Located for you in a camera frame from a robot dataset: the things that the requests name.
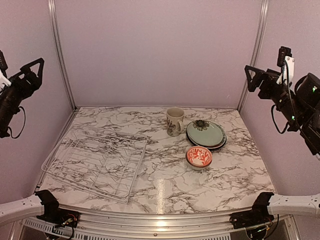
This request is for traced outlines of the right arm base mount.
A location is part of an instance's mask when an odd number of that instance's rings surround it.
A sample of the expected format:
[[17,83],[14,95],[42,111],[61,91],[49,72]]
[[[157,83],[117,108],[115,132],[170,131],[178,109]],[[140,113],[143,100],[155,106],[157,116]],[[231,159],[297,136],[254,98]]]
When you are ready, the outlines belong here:
[[233,225],[233,228],[247,228],[273,221],[274,216],[269,214],[268,206],[271,197],[274,195],[273,192],[262,192],[254,201],[250,210],[232,213],[229,222]]

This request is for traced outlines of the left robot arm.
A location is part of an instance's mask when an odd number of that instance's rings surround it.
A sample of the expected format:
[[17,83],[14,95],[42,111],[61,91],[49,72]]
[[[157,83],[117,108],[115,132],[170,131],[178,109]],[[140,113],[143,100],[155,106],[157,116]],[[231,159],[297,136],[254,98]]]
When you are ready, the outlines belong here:
[[[21,102],[33,95],[43,80],[45,61],[38,58],[22,66],[18,73],[7,77],[8,65],[5,58],[0,58],[0,137],[17,139],[20,134],[13,136],[10,122],[19,111],[25,112]],[[22,220],[27,217],[45,215],[53,223],[63,219],[63,211],[53,203],[44,206],[38,194],[33,194],[22,200],[16,200],[0,205],[0,225]]]

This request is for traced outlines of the white red small bowl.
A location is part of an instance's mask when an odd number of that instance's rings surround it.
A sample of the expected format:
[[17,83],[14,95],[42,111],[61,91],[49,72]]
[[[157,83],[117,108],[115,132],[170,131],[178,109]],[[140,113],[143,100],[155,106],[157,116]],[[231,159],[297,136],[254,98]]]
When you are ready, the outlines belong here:
[[185,158],[187,161],[198,166],[207,165],[213,160],[211,151],[203,146],[190,147],[185,154]]

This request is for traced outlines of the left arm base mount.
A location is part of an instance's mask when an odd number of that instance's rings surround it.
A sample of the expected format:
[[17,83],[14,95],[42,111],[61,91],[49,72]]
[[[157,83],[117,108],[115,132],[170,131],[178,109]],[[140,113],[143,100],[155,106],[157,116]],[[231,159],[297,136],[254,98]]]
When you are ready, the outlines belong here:
[[37,215],[37,219],[55,224],[55,228],[77,227],[80,216],[78,211],[60,208],[58,200],[47,189],[36,191],[34,194],[44,206],[44,213]]

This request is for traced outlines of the small pale green cup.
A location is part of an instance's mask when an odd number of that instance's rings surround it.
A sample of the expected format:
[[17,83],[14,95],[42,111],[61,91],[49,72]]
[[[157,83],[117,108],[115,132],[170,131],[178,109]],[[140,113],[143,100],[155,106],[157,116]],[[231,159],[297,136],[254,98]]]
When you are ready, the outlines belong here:
[[206,168],[208,168],[212,162],[209,162],[208,164],[206,165],[194,165],[193,163],[189,162],[188,160],[186,161],[187,165],[192,168],[193,170],[196,170],[196,171],[202,171]]

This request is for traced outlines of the patterned beige tall cup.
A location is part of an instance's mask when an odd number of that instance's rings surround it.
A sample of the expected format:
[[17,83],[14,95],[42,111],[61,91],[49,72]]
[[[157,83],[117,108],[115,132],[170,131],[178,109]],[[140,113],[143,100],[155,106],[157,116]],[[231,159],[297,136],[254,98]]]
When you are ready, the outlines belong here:
[[167,134],[171,137],[177,137],[184,131],[185,112],[179,107],[171,107],[166,111]]

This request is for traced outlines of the pale green plate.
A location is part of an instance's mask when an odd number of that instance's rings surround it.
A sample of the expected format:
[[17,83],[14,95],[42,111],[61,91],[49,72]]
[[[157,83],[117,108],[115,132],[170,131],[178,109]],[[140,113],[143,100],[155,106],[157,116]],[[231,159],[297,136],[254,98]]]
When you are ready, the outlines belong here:
[[186,127],[186,133],[194,143],[204,147],[215,147],[225,140],[222,127],[209,120],[190,122]]

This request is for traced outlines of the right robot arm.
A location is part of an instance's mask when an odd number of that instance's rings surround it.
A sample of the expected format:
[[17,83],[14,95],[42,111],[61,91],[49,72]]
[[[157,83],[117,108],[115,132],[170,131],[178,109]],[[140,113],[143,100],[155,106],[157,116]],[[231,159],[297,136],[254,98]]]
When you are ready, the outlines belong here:
[[[313,155],[320,153],[320,80],[312,73],[302,77],[291,90],[289,85],[277,84],[281,76],[274,70],[262,70],[247,65],[245,68],[248,90],[260,91],[260,99],[272,100],[273,108],[287,120],[285,130],[300,132]],[[320,195],[286,196],[273,192],[262,192],[251,210],[233,213],[230,222],[234,226],[258,224],[273,220],[275,215],[320,216]]]

